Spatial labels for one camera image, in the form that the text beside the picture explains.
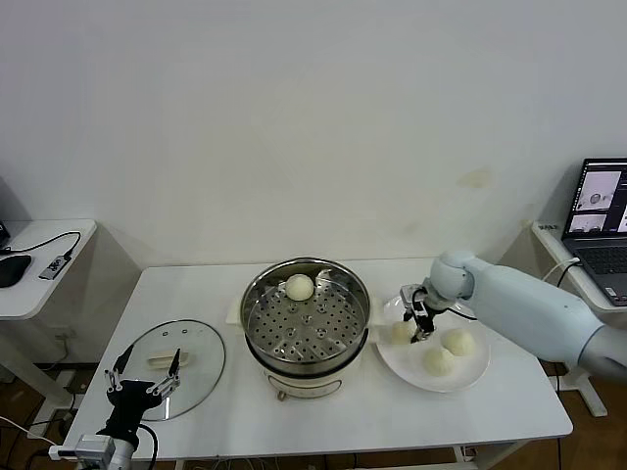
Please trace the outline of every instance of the robotic arm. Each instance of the robotic arm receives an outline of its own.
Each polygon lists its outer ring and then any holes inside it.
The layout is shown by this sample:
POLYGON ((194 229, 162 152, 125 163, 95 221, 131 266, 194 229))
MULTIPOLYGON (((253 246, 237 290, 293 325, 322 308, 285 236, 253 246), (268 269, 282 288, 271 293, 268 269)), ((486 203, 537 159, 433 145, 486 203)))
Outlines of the robotic arm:
MULTIPOLYGON (((627 383, 627 332, 605 325, 581 299, 551 284, 471 252, 446 252, 417 291, 427 318, 460 303, 541 359, 578 364, 592 375, 627 383)), ((408 306, 407 292, 403 298, 408 306)))
POLYGON ((76 460, 83 469, 130 468, 130 458, 139 446, 137 429, 144 413, 159 406, 180 385, 180 350, 172 359, 168 375, 159 383, 121 380, 132 351, 133 345, 118 357, 113 370, 105 370, 109 382, 107 399, 114 406, 105 428, 95 435, 82 435, 75 446, 51 446, 49 455, 52 460, 76 460))

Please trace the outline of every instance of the white table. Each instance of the white table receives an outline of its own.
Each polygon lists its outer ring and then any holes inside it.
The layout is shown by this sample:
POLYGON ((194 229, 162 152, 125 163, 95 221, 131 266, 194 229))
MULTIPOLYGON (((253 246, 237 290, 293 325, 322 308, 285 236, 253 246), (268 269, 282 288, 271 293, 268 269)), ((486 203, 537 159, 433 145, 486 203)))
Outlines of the white table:
MULTIPOLYGON (((430 259, 347 261, 369 293, 387 300, 401 285, 420 282, 430 259)), ((160 459, 243 457, 375 451, 514 443, 482 452, 473 464, 488 468, 528 440, 572 431, 538 360, 488 330, 492 363, 472 388, 452 394, 422 391, 397 377, 373 345, 363 351, 355 378, 323 399, 280 402, 246 350, 241 330, 227 325, 233 301, 265 265, 146 269, 126 306, 65 444, 100 430, 112 407, 104 370, 142 333, 169 320, 210 323, 224 339, 226 364, 211 395, 167 422, 148 423, 159 435, 160 459)), ((140 435, 135 458, 148 459, 150 439, 140 435)))
MULTIPOLYGON (((563 233, 563 225, 554 222, 536 221, 531 226, 531 232, 547 250, 555 263, 564 262, 573 258, 573 255, 561 243, 561 234, 563 233)), ((558 270, 561 273, 566 265, 558 270)), ((607 297, 601 292, 599 286, 588 275, 583 267, 573 266, 566 273, 568 280, 581 296, 584 302, 596 313, 601 315, 612 313, 627 312, 627 306, 614 306, 607 297)), ((577 391, 581 394, 582 399, 588 406, 591 414, 596 417, 607 416, 607 408, 603 404, 601 397, 590 383, 590 374, 575 364, 566 364, 568 373, 559 379, 559 387, 563 391, 577 391)), ((551 378, 554 388, 557 388, 555 377, 551 378)))
MULTIPOLYGON (((561 243, 562 224, 536 221, 531 226, 531 232, 547 250, 555 263, 573 258, 572 253, 561 243)), ((614 306, 611 304, 583 267, 571 267, 568 269, 566 276, 586 304, 597 313, 627 312, 627 306, 614 306)))
MULTIPOLYGON (((72 252, 72 260, 63 268, 56 279, 47 281, 38 276, 57 256, 62 256, 76 240, 76 235, 68 235, 48 245, 26 253, 32 262, 24 277, 15 286, 0 289, 0 321, 26 320, 35 316, 45 305, 65 274, 70 270, 76 257, 96 230, 96 222, 89 219, 78 220, 34 220, 5 221, 11 234, 8 246, 14 250, 28 248, 49 240, 61 233, 79 231, 80 241, 72 252)), ((68 408, 72 395, 64 389, 72 378, 70 371, 64 371, 52 380, 35 367, 30 359, 17 351, 6 339, 0 340, 0 364, 28 383, 46 398, 34 421, 50 419, 55 409, 68 408)), ((34 433, 45 431, 45 425, 31 428, 34 433)))

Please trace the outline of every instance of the white plate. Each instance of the white plate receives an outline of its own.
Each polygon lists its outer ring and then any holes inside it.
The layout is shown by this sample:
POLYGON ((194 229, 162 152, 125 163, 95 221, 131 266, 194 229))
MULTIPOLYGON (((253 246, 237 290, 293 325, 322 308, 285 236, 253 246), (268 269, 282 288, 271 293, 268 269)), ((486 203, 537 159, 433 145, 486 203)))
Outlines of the white plate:
MULTIPOLYGON (((400 297, 392 299, 383 307, 383 318, 388 325, 402 320, 404 313, 405 306, 400 297)), ((469 321, 450 312, 436 315, 434 323, 436 330, 428 340, 407 345, 390 344, 386 341, 389 335, 382 331, 376 345, 381 357, 399 377, 420 389, 446 393, 471 387, 490 364, 490 345, 483 327, 477 321, 469 321), (476 350, 469 356, 456 356, 455 369, 450 375, 434 377, 424 369, 422 357, 429 348, 442 346, 441 336, 453 328, 468 330, 476 342, 476 350)))

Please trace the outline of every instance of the glass lid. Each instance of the glass lid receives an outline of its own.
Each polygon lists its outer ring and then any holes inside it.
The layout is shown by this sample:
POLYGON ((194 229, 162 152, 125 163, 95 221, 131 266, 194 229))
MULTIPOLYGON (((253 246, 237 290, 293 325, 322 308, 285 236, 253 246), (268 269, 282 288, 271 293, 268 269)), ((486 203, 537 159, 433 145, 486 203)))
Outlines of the glass lid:
POLYGON ((159 406, 144 413, 146 421, 164 421, 190 410, 209 396, 222 374, 225 352, 219 333, 201 321, 176 320, 153 328, 133 343, 121 380, 161 382, 168 376, 177 349, 180 385, 159 406))

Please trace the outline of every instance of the computer mouse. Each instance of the computer mouse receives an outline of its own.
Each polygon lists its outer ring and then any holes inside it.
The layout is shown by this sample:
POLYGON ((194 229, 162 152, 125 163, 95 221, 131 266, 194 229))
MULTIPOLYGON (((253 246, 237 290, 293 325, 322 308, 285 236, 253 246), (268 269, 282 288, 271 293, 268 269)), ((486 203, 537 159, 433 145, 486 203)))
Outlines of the computer mouse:
POLYGON ((31 260, 30 255, 0 259, 0 288, 15 286, 20 282, 31 260))

